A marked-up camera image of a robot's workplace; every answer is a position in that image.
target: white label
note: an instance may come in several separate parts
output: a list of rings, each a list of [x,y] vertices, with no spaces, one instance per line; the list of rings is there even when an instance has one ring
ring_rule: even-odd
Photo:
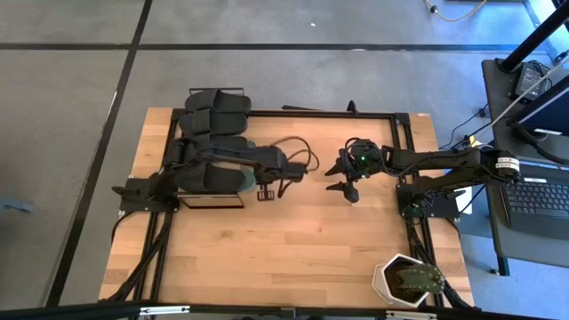
[[[538,178],[524,178],[525,182],[539,182],[539,183],[548,183],[545,179],[538,179]]]
[[[514,169],[517,172],[519,172],[519,165],[517,164],[496,164],[496,169],[502,169],[502,168],[508,168],[508,169]]]
[[[519,161],[517,161],[517,159],[515,159],[515,158],[510,158],[510,157],[498,158],[498,163],[499,164],[503,164],[503,163],[515,164],[515,165],[519,166]]]
[[[561,132],[554,132],[551,130],[535,129],[534,131],[535,132],[541,132],[541,133],[547,133],[547,134],[561,135]]]

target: white pot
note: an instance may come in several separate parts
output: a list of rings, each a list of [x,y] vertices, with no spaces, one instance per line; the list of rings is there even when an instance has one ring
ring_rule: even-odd
[[[393,258],[391,258],[391,260],[388,261],[387,263],[382,263],[375,266],[375,271],[373,272],[372,287],[385,301],[388,302],[388,304],[395,304],[402,307],[417,308],[421,304],[421,302],[425,300],[425,298],[427,298],[427,296],[429,295],[428,292],[425,292],[425,294],[423,294],[416,302],[410,303],[408,301],[394,297],[393,295],[391,295],[391,292],[389,291],[388,282],[385,279],[385,269],[387,269],[387,267],[391,263],[393,263],[393,261],[395,261],[397,258],[407,259],[416,264],[423,263],[422,261],[398,253]]]

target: yellow cable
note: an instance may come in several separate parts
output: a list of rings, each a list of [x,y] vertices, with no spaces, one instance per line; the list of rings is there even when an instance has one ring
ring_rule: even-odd
[[[463,15],[462,17],[457,18],[457,19],[448,19],[448,18],[446,18],[444,15],[442,15],[442,14],[438,11],[438,9],[435,9],[435,13],[436,13],[439,17],[441,17],[441,19],[444,20],[444,21],[447,21],[447,22],[456,22],[456,21],[462,20],[462,19],[464,19],[464,18],[467,18],[468,16],[472,15],[474,12],[477,12],[478,9],[482,8],[482,6],[483,6],[487,1],[488,1],[488,0],[484,0],[484,1],[481,2],[479,5],[477,5],[476,8],[472,9],[471,12],[469,12],[469,13],[467,13],[467,14],[465,14],[465,15]],[[432,4],[429,0],[425,0],[425,3],[429,6],[429,9],[430,9],[430,7],[433,6],[433,4]]]

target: potted plant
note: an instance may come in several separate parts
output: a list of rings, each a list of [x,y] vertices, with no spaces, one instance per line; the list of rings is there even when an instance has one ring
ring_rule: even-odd
[[[372,287],[389,304],[417,308],[430,292],[443,291],[445,277],[437,267],[398,253],[375,267]]]

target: power adapter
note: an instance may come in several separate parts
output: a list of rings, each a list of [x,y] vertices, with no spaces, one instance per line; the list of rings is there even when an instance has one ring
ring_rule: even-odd
[[[519,71],[517,71],[516,80],[514,81],[514,86],[512,91],[509,93],[509,97],[512,100],[517,99],[522,95],[527,89],[540,80],[542,73],[536,69],[534,64],[523,62],[520,66]],[[524,98],[520,100],[521,103],[527,104],[536,100],[542,93],[545,92],[546,82],[542,81],[538,86],[533,88],[528,92]]]

